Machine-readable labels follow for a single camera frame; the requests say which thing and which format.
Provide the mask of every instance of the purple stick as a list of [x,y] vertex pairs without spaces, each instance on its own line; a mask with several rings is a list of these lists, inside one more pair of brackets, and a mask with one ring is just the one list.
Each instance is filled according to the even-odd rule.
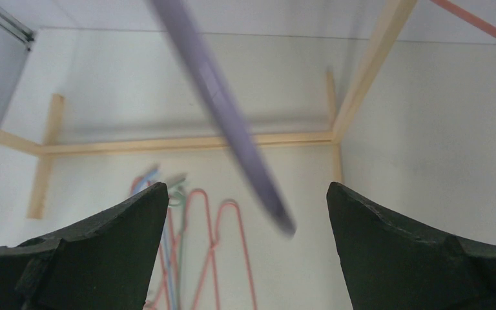
[[176,50],[191,73],[199,95],[221,128],[264,209],[283,232],[292,236],[296,231],[295,224],[282,204],[262,157],[254,146],[252,137],[248,133],[247,122],[237,110],[221,72],[195,30],[195,25],[182,1],[151,0],[150,2],[168,30]]

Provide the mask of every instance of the white panel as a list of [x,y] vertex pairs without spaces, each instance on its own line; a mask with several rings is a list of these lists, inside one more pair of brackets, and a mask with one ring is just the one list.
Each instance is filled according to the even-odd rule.
[[0,6],[27,27],[75,28],[77,23],[53,0],[0,0]]
[[[29,54],[1,128],[41,141],[53,92],[63,91],[77,30],[42,30]],[[0,146],[0,245],[10,237],[45,232],[45,221],[26,220],[37,158]]]
[[342,154],[354,190],[496,244],[496,45],[397,43]]
[[55,0],[81,28],[157,30],[144,0]]
[[[0,0],[32,26],[115,30],[162,30],[148,0]],[[384,0],[189,0],[206,33],[367,39]],[[496,26],[496,1],[457,0],[461,7]],[[496,43],[431,1],[421,0],[404,31],[404,41]]]
[[[255,132],[326,130],[323,39],[206,35]],[[212,134],[164,33],[81,31],[63,141]]]

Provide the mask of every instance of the wooden beam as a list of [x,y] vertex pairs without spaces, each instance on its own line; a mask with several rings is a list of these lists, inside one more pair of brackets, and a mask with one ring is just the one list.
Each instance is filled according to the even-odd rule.
[[[337,116],[335,80],[332,71],[326,72],[326,91],[328,98],[330,127],[332,127]],[[332,144],[332,165],[334,181],[343,183],[343,169],[341,166],[341,145],[339,143]]]
[[[63,96],[58,94],[52,95],[50,109],[48,110],[48,114],[46,116],[45,137],[43,138],[44,145],[52,145],[56,143],[63,119],[64,101]],[[43,218],[48,181],[50,179],[50,173],[52,172],[53,160],[53,157],[46,154],[39,157],[35,180],[31,191],[31,200],[27,212],[27,218]]]
[[[290,147],[304,145],[326,145],[331,142],[331,132],[306,132],[294,134],[257,134],[255,142],[262,147]],[[139,141],[117,141],[71,145],[43,145],[49,156],[89,156],[132,154],[172,150],[224,149],[227,142],[222,137],[153,139]]]
[[387,0],[335,120],[333,126],[335,142],[343,139],[416,3],[417,0]]
[[0,129],[0,145],[31,155],[41,153],[41,145]]

